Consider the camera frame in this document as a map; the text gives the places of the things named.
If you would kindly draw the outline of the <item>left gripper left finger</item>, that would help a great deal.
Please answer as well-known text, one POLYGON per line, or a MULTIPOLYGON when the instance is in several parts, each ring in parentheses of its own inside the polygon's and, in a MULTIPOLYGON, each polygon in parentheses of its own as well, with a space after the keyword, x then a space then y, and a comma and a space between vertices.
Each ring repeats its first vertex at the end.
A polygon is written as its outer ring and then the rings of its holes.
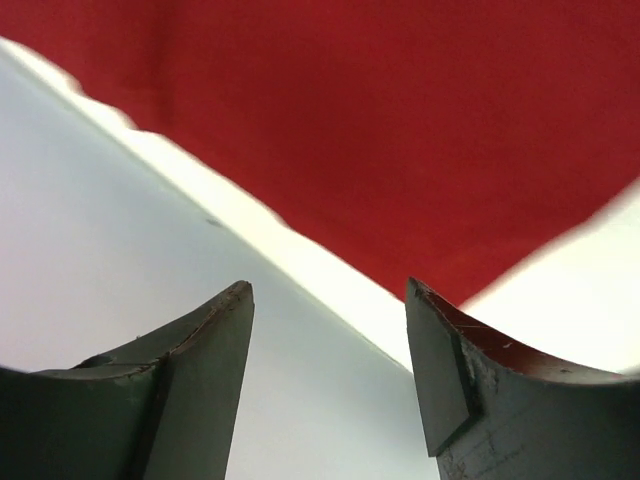
POLYGON ((239 281, 71 369, 3 369, 2 477, 224 478, 253 318, 239 281))

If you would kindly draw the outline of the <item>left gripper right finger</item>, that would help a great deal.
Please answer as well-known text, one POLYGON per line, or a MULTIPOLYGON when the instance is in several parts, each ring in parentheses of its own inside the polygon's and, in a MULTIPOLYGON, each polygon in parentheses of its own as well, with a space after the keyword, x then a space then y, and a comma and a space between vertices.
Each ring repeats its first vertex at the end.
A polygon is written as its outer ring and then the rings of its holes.
POLYGON ((525 345, 416 279, 405 310, 426 448, 441 478, 638 477, 637 376, 525 345))

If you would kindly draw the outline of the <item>dark red t shirt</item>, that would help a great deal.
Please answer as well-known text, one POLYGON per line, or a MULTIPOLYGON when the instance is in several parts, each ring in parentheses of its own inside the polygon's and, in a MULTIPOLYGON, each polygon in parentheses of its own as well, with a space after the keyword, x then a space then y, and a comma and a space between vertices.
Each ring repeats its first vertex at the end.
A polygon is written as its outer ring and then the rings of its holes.
POLYGON ((635 1, 5 1, 1 33, 396 295, 462 303, 639 174, 635 1))

